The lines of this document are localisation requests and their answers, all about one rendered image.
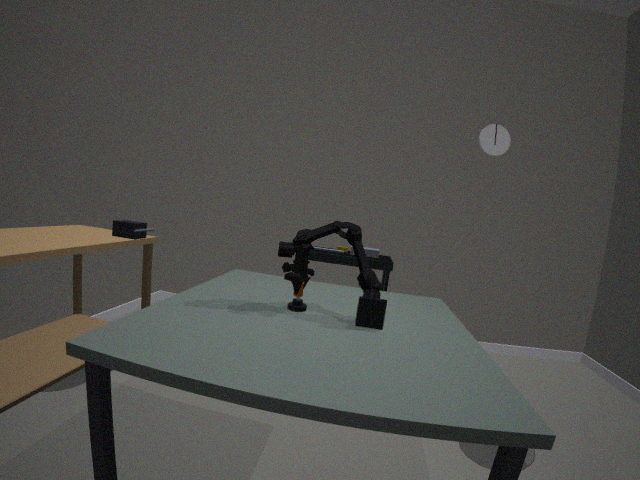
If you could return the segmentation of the orange tapered knob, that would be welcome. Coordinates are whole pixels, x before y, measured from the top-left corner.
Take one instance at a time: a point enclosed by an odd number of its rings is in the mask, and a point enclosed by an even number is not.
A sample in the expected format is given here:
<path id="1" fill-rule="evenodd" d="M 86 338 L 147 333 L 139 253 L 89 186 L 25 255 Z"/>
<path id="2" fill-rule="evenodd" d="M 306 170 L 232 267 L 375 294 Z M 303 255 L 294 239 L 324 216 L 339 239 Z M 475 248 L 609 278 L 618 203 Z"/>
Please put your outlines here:
<path id="1" fill-rule="evenodd" d="M 304 287 L 304 282 L 302 283 L 301 288 L 300 288 L 300 290 L 299 290 L 298 294 L 297 294 L 297 295 L 295 295 L 295 294 L 293 293 L 293 296 L 294 296 L 294 297 L 302 297 L 302 296 L 303 296 L 303 287 Z"/>

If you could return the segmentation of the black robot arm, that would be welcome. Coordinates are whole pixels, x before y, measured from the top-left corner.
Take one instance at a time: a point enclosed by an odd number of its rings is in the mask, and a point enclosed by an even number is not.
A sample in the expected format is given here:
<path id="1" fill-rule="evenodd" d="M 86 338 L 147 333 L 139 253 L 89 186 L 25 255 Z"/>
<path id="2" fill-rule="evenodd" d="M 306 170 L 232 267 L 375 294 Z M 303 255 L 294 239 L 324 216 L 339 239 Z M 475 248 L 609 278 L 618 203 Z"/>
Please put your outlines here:
<path id="1" fill-rule="evenodd" d="M 340 228 L 348 228 L 347 233 Z M 348 243 L 352 245 L 355 257 L 359 266 L 360 275 L 358 276 L 359 287 L 361 286 L 365 297 L 380 299 L 379 290 L 382 288 L 382 284 L 377 280 L 376 273 L 370 268 L 363 244 L 362 244 L 362 230 L 361 227 L 350 223 L 335 221 L 325 226 L 310 230 L 304 229 L 298 231 L 293 242 L 279 243 L 278 257 L 289 257 L 296 255 L 297 259 L 308 259 L 309 249 L 314 249 L 312 242 L 316 239 L 325 237 L 327 235 L 336 233 L 344 239 L 347 239 Z"/>

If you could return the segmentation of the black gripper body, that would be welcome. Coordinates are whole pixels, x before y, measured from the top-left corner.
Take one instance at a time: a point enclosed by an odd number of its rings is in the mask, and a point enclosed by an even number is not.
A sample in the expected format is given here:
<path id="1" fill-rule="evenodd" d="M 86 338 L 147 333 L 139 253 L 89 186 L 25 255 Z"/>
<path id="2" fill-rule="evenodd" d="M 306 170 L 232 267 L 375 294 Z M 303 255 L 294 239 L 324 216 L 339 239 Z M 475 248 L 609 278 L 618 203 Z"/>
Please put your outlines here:
<path id="1" fill-rule="evenodd" d="M 295 260 L 293 260 L 293 263 L 295 263 L 294 270 L 292 270 L 292 272 L 286 273 L 284 276 L 284 280 L 299 282 L 301 280 L 301 277 L 306 278 L 308 277 L 308 275 L 314 276 L 314 270 L 307 268 L 308 264 L 310 263 L 308 259 L 295 258 Z"/>

